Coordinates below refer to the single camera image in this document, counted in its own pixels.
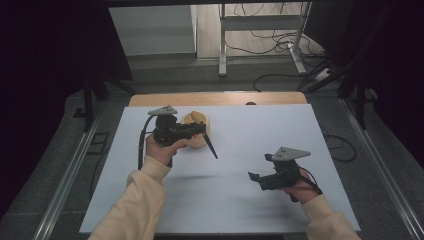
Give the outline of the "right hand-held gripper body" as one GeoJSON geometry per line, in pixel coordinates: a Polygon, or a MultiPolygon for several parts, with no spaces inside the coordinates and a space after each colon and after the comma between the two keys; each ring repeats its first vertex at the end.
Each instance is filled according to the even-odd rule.
{"type": "Polygon", "coordinates": [[[310,152],[281,146],[273,155],[273,161],[269,162],[274,164],[275,173],[261,177],[262,190],[293,186],[302,176],[296,160],[309,156],[310,152]]]}

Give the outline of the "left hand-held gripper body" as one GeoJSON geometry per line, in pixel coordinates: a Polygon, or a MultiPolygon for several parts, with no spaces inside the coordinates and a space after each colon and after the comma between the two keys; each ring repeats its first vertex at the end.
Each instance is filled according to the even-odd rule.
{"type": "Polygon", "coordinates": [[[155,117],[155,129],[153,130],[156,142],[171,146],[180,139],[191,139],[196,134],[195,124],[181,124],[177,122],[177,110],[167,105],[148,112],[155,117]]]}

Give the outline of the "cream ceramic cup red mark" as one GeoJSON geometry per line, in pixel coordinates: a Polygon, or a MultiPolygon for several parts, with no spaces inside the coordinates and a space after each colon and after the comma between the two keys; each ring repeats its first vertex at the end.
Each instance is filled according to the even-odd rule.
{"type": "MultiPolygon", "coordinates": [[[[206,133],[210,133],[210,121],[209,118],[202,112],[198,111],[191,111],[190,113],[187,113],[184,115],[181,119],[181,122],[183,124],[189,124],[189,123],[203,123],[206,125],[206,133]]],[[[202,134],[194,135],[189,141],[188,145],[193,148],[201,148],[203,146],[206,146],[206,141],[204,139],[204,136],[202,134]]]]}

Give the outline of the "makeup brush dark blue handle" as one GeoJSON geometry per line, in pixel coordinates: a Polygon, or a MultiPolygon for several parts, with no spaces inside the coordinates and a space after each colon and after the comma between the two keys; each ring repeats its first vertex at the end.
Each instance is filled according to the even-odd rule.
{"type": "MultiPolygon", "coordinates": [[[[203,121],[202,114],[200,112],[192,111],[191,117],[197,124],[206,125],[206,123],[203,121]]],[[[211,150],[212,154],[214,155],[214,157],[218,158],[217,153],[216,153],[216,151],[215,151],[215,149],[212,145],[212,142],[211,142],[211,140],[210,140],[210,138],[207,134],[207,131],[204,131],[203,138],[204,138],[206,144],[208,145],[209,149],[211,150]]]]}

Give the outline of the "person's left hand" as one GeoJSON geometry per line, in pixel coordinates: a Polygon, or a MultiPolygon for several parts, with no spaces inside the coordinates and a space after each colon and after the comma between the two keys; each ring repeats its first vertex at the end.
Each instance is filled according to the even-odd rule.
{"type": "Polygon", "coordinates": [[[181,148],[184,148],[188,144],[187,139],[180,139],[170,146],[164,146],[159,144],[155,139],[154,135],[150,134],[145,139],[145,153],[147,156],[150,156],[156,159],[158,162],[162,163],[165,166],[169,166],[171,158],[177,154],[177,151],[181,148]]]}

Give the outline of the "person's right hand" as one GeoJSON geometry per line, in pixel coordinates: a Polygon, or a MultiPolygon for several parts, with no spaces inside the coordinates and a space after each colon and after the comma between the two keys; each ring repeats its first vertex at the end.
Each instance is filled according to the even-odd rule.
{"type": "Polygon", "coordinates": [[[301,204],[305,204],[317,197],[319,193],[316,190],[317,185],[312,182],[308,172],[301,168],[300,174],[302,177],[293,186],[284,187],[282,188],[282,191],[286,194],[292,195],[301,204]]]}

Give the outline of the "white table sheet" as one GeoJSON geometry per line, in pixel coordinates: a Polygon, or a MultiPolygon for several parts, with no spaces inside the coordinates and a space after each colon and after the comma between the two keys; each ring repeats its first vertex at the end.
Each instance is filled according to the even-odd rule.
{"type": "Polygon", "coordinates": [[[269,175],[264,154],[281,146],[309,151],[298,159],[316,178],[330,205],[356,217],[308,104],[202,106],[210,120],[208,146],[185,147],[164,180],[166,198],[156,227],[160,235],[277,234],[306,229],[301,207],[281,191],[264,191],[248,173],[269,175]]]}

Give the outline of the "black tripod stand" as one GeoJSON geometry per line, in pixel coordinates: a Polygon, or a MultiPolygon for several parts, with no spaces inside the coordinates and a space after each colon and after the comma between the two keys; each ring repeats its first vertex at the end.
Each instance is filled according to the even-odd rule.
{"type": "Polygon", "coordinates": [[[108,75],[100,75],[99,77],[86,77],[83,80],[83,99],[84,107],[74,112],[76,118],[85,119],[84,131],[87,132],[94,125],[94,110],[92,95],[95,95],[100,101],[106,101],[109,98],[109,92],[105,83],[110,83],[121,90],[136,95],[137,91],[121,81],[115,80],[108,75]]]}

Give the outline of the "white power strip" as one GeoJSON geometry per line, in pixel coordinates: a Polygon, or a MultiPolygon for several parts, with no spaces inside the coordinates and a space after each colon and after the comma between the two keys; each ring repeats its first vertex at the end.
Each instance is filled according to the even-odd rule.
{"type": "Polygon", "coordinates": [[[325,78],[327,78],[330,74],[332,73],[331,69],[325,68],[324,70],[322,70],[320,73],[318,73],[315,76],[315,80],[317,82],[324,80],[325,78]]]}

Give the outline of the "white cabinet panel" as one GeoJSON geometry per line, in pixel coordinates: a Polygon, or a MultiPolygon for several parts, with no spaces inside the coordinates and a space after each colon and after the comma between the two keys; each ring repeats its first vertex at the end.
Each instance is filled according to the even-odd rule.
{"type": "Polygon", "coordinates": [[[196,52],[196,11],[191,5],[110,8],[126,56],[196,52]]]}

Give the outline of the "black metal stand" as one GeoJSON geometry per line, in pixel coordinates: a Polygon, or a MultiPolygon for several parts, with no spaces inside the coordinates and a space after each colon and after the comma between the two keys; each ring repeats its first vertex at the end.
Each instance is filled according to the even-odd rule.
{"type": "Polygon", "coordinates": [[[365,104],[375,102],[375,99],[368,98],[366,93],[366,84],[359,76],[347,76],[337,90],[337,94],[341,98],[349,98],[352,94],[355,94],[353,99],[355,119],[363,130],[367,129],[365,124],[365,104]]]}

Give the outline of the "grey metal floor rail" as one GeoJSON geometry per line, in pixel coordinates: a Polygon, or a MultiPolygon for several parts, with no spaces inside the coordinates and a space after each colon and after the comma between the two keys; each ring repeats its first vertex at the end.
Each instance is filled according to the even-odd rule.
{"type": "Polygon", "coordinates": [[[342,105],[342,108],[344,109],[356,135],[358,136],[360,143],[365,149],[368,158],[373,164],[374,169],[384,185],[392,203],[394,204],[396,211],[400,215],[400,218],[408,230],[411,239],[424,240],[424,225],[413,209],[411,203],[396,183],[370,135],[356,120],[353,106],[345,99],[340,99],[339,102],[342,105]]]}
{"type": "Polygon", "coordinates": [[[90,142],[93,139],[95,131],[103,114],[105,103],[99,103],[94,111],[94,120],[92,125],[83,134],[78,143],[77,149],[72,155],[72,158],[62,175],[62,178],[56,188],[56,191],[51,198],[51,201],[36,229],[32,240],[49,240],[60,217],[61,211],[69,196],[72,185],[83,163],[84,157],[89,148],[90,142]]]}

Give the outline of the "white metal desk frame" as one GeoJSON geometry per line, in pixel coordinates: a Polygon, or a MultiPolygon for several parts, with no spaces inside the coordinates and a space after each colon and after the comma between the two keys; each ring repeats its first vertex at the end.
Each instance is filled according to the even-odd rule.
{"type": "Polygon", "coordinates": [[[288,43],[288,50],[298,73],[304,75],[306,69],[300,57],[299,44],[310,6],[310,2],[304,3],[298,15],[227,16],[226,5],[222,4],[220,6],[219,75],[225,76],[227,73],[226,33],[250,30],[295,30],[295,38],[288,43]]]}

